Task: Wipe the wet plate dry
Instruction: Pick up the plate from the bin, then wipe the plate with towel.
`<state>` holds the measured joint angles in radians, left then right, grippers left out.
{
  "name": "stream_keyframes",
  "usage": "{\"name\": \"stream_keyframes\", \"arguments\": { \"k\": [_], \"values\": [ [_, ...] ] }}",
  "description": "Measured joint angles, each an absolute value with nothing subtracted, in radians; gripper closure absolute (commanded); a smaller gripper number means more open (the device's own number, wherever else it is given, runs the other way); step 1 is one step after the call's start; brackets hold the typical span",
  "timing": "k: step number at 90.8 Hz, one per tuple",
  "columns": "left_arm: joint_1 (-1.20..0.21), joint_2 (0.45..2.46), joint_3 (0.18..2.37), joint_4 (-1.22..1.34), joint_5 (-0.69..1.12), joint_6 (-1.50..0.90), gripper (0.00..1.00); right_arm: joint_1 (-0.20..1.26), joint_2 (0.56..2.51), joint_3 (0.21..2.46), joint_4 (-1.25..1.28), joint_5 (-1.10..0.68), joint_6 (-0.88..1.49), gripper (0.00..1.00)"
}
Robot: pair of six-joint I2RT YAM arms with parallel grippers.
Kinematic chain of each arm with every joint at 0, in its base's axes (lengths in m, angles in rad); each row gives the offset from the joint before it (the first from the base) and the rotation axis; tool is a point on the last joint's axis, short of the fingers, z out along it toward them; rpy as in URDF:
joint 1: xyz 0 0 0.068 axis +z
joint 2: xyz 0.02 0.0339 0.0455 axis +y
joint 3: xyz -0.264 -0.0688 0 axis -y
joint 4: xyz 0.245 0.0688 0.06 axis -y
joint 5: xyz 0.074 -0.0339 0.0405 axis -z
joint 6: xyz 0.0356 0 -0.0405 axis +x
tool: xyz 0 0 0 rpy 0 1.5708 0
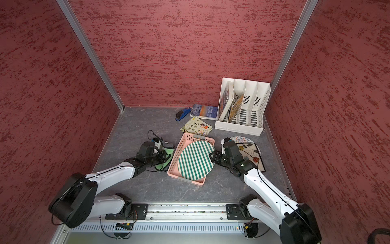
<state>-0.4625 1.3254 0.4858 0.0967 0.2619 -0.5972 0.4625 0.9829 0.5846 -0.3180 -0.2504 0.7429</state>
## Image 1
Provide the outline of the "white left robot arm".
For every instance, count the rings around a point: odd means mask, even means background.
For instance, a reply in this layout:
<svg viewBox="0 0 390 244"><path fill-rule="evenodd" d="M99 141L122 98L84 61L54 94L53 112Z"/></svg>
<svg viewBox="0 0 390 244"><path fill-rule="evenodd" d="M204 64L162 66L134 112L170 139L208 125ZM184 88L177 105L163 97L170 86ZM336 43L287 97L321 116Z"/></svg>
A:
<svg viewBox="0 0 390 244"><path fill-rule="evenodd" d="M120 182L133 179L156 165L165 164L173 157L174 145L155 139L144 142L135 157L96 173L75 173L50 203L53 218L69 228L81 225L87 219L106 214L131 212L131 200L123 194L101 196L100 193Z"/></svg>

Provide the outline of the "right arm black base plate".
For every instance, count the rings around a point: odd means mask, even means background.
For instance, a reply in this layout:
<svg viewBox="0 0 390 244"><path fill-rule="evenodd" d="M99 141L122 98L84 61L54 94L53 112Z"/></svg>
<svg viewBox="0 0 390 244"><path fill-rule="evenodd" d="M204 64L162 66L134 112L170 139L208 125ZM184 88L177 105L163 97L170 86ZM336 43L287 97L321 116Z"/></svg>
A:
<svg viewBox="0 0 390 244"><path fill-rule="evenodd" d="M226 204L225 207L228 220L250 221L253 219L247 207L243 204Z"/></svg>

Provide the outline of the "square floral cream plate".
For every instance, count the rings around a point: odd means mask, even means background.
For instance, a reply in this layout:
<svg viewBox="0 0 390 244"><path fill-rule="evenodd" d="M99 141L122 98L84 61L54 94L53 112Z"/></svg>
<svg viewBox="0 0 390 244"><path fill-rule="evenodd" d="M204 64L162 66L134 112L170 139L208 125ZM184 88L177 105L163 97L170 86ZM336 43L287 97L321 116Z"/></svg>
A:
<svg viewBox="0 0 390 244"><path fill-rule="evenodd" d="M261 152L254 142L240 142L237 145L243 157L248 157L258 167L260 172L266 171Z"/></svg>

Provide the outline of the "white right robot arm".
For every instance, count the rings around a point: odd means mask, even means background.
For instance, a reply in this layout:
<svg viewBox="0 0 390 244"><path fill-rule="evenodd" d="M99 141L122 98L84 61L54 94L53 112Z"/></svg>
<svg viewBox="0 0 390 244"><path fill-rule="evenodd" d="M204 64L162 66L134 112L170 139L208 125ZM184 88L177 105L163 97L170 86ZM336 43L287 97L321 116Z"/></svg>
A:
<svg viewBox="0 0 390 244"><path fill-rule="evenodd" d="M238 145L229 140L223 151L209 154L211 162L229 170L252 188L264 201L254 196L243 199L244 209L279 235L283 244L320 244L321 232L314 211L307 204L299 204L275 187L247 157Z"/></svg>

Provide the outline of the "multicolour speckled round plate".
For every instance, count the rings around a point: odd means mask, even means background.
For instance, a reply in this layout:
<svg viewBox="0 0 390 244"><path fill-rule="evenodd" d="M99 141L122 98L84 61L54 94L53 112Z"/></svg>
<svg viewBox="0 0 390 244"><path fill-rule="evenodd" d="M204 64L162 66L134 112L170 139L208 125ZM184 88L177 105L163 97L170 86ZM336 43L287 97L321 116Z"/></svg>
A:
<svg viewBox="0 0 390 244"><path fill-rule="evenodd" d="M233 136L233 137L230 137L230 140L233 141L236 145L237 145L237 143L240 143L240 142L253 142L251 139L243 137L243 136Z"/></svg>

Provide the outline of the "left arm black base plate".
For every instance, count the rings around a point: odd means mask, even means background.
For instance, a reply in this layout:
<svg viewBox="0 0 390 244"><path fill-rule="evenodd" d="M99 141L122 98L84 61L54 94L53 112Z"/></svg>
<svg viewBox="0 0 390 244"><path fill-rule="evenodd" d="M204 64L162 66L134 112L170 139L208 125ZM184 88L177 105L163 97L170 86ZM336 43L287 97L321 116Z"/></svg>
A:
<svg viewBox="0 0 390 244"><path fill-rule="evenodd" d="M126 203L119 213L105 215L105 220L145 220L149 205L146 203Z"/></svg>

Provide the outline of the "green striped round plate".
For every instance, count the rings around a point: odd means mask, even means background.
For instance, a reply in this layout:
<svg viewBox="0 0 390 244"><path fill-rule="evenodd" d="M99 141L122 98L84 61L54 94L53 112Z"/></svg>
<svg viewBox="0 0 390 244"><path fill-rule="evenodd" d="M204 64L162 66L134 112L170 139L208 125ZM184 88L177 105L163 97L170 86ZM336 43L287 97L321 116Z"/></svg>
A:
<svg viewBox="0 0 390 244"><path fill-rule="evenodd" d="M209 155L215 151L214 146L207 141L199 140L186 146L178 159L180 175L191 181L205 178L214 167Z"/></svg>

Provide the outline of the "green cleaning cloth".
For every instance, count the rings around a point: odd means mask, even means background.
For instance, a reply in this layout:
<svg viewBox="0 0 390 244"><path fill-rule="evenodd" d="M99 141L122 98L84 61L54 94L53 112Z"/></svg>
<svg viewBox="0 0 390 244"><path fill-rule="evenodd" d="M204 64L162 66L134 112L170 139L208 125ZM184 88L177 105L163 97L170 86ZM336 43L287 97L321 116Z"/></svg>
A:
<svg viewBox="0 0 390 244"><path fill-rule="evenodd" d="M166 172L173 158L174 149L161 148L161 152L157 156L157 162L154 165L155 170Z"/></svg>

